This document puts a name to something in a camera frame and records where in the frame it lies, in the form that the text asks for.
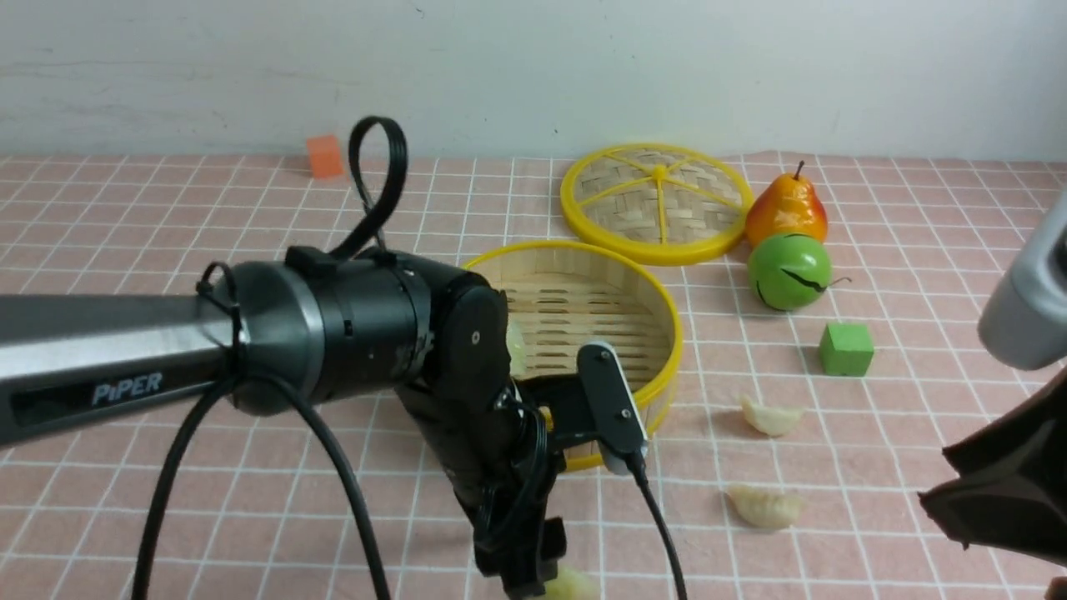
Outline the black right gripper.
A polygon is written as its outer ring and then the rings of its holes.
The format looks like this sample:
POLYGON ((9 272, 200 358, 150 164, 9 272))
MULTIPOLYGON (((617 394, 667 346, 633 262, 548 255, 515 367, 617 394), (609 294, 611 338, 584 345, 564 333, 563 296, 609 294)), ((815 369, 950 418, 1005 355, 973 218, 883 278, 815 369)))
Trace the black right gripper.
POLYGON ((947 539, 1066 563, 1064 392, 1041 392, 944 448, 957 475, 919 494, 947 539))

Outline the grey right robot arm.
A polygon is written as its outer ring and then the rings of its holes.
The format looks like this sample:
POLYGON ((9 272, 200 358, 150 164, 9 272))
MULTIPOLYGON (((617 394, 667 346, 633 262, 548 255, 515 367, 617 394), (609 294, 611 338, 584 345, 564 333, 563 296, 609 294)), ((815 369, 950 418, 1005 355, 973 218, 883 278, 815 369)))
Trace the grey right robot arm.
MULTIPOLYGON (((1066 356, 1066 201, 1045 214, 977 323, 984 349, 1018 372, 1066 356)), ((1064 566, 1066 379, 1060 372, 1013 410, 942 451, 956 478, 919 494, 949 540, 1064 566)))

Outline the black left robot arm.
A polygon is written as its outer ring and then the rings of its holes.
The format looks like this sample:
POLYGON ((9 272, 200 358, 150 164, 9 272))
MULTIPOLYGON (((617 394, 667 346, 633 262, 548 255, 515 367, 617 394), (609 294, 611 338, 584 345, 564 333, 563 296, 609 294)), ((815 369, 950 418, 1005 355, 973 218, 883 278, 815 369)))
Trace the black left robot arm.
POLYGON ((478 569, 511 599, 544 593, 566 554, 545 516, 563 467, 540 406, 510 375, 508 303, 483 277, 407 253, 208 266, 190 296, 3 296, 3 446, 198 396, 157 481, 131 596, 145 599, 177 468, 224 396, 241 413, 296 410, 343 478, 376 595, 389 598, 368 509, 315 406, 392 388, 473 525, 478 569))

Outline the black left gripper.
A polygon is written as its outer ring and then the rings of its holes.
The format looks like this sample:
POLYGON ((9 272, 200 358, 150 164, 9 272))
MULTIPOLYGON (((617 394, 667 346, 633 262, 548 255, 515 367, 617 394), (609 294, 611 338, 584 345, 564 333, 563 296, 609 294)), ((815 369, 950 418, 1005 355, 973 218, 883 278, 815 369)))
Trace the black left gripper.
POLYGON ((468 517, 477 569, 510 599, 545 593, 568 550, 564 521, 548 516, 558 459, 510 373, 450 373, 396 392, 468 517))

